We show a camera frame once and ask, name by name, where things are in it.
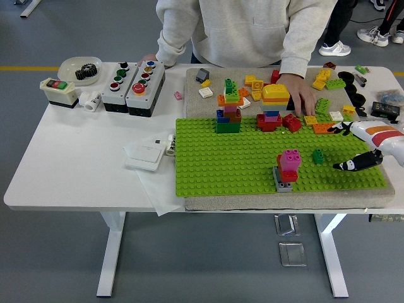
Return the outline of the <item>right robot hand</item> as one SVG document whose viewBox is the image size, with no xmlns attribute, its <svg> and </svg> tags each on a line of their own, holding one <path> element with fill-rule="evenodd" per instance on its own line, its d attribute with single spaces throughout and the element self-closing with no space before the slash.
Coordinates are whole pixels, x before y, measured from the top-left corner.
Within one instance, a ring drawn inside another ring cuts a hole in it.
<svg viewBox="0 0 404 303">
<path fill-rule="evenodd" d="M 328 129 L 329 133 L 352 133 L 356 138 L 366 142 L 373 151 L 367 151 L 342 163 L 333 164 L 334 169 L 360 171 L 383 161 L 384 155 L 392 155 L 403 166 L 403 133 L 383 121 L 339 122 Z"/>
</svg>

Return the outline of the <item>person's left hand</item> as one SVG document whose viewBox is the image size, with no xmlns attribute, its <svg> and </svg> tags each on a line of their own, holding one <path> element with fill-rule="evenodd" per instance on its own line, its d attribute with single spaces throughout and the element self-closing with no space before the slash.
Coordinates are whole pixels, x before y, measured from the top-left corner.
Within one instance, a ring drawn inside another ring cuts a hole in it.
<svg viewBox="0 0 404 303">
<path fill-rule="evenodd" d="M 316 97 L 305 80 L 296 74 L 283 73 L 277 84 L 286 86 L 294 102 L 295 114 L 313 116 L 316 108 Z"/>
</svg>

